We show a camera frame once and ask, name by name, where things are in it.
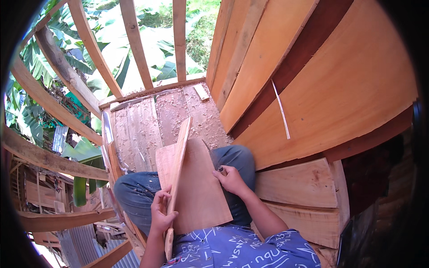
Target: jeans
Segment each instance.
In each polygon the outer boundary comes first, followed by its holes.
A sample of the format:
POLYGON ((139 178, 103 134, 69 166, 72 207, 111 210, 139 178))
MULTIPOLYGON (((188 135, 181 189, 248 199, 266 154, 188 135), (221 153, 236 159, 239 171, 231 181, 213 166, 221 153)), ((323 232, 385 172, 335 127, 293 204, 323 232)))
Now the jeans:
MULTIPOLYGON (((235 167, 246 185, 255 191, 255 161, 249 149, 241 145, 230 145, 214 149, 220 165, 235 167)), ((114 186, 116 200, 130 220, 146 235, 151 228, 151 204, 155 193, 161 190, 158 172, 137 172, 118 178, 114 186)), ((238 226, 249 226, 252 222, 244 202, 235 194, 224 190, 233 220, 238 226)))

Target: left hand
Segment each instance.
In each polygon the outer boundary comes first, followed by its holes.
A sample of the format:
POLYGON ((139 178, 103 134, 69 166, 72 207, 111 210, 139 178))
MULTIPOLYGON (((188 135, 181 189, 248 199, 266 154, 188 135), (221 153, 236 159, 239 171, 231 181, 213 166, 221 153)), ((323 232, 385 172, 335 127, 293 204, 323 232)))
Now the left hand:
POLYGON ((152 223, 151 232, 155 231, 158 233, 164 233, 172 224, 174 219, 179 215, 177 211, 167 215, 167 202, 168 198, 171 198, 169 194, 171 185, 167 188, 158 191, 155 194, 154 201, 151 205, 152 223))

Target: person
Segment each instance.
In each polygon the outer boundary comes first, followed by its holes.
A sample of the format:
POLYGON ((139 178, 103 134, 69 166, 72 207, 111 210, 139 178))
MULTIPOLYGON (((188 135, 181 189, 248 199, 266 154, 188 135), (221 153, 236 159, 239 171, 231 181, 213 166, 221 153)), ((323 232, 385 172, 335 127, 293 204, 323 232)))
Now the person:
POLYGON ((320 267, 310 244, 254 193, 256 174, 251 152, 246 147, 230 145, 213 153, 227 172, 223 176, 213 171, 213 175, 224 189, 233 221, 176 235, 170 260, 165 257, 163 234, 178 215, 177 211, 166 215, 171 185, 162 190, 157 172, 131 173, 116 181, 116 199, 130 220, 148 236, 140 268, 320 267), (250 229, 252 220, 264 243, 250 229))

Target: knife handle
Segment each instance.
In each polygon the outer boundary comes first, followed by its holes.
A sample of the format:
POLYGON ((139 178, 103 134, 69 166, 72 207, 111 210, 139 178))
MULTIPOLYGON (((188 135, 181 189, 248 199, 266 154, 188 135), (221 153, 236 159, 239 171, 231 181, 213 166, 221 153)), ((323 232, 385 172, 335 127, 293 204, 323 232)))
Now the knife handle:
POLYGON ((228 175, 227 171, 226 171, 223 167, 218 168, 218 171, 219 171, 223 176, 228 175))

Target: wooden wall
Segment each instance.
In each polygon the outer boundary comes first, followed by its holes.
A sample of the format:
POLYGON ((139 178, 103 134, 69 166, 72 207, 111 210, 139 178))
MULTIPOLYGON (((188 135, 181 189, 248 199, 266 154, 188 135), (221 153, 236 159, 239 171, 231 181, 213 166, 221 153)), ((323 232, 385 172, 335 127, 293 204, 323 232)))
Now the wooden wall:
MULTIPOLYGON (((232 12, 227 35, 240 26, 231 24, 234 18, 232 12)), ((258 170, 370 133, 417 97, 406 48, 375 0, 269 0, 225 105, 219 105, 227 69, 220 66, 229 64, 223 55, 231 58, 235 46, 226 36, 217 69, 209 64, 208 74, 215 75, 212 84, 207 75, 207 84, 225 130, 252 151, 258 170), (287 23, 273 23, 279 13, 287 23)))

